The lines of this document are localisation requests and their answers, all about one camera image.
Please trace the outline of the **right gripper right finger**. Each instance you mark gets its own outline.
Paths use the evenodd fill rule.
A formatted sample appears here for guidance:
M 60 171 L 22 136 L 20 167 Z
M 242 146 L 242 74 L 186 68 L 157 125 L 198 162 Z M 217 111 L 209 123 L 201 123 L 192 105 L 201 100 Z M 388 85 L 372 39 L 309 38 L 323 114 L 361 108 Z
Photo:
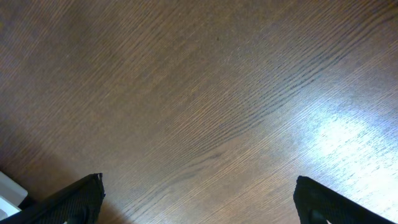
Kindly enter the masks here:
M 394 224 L 306 176 L 298 176 L 293 198 L 301 224 Z

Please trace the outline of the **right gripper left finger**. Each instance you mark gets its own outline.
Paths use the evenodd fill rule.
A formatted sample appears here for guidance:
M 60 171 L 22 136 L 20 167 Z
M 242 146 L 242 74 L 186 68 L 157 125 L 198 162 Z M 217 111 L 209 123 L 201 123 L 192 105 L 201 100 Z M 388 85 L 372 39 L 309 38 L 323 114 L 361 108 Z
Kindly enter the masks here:
M 102 173 L 90 174 L 1 224 L 95 224 L 105 197 Z

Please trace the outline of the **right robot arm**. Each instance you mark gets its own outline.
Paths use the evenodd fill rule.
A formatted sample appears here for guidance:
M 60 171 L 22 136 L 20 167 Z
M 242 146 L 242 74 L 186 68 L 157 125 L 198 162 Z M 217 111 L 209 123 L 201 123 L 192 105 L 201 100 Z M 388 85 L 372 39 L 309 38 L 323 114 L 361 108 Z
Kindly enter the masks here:
M 35 203 L 26 189 L 1 174 L 1 223 L 96 223 L 105 198 L 102 177 L 87 175 Z M 301 223 L 389 223 L 309 177 L 297 178 L 293 198 Z

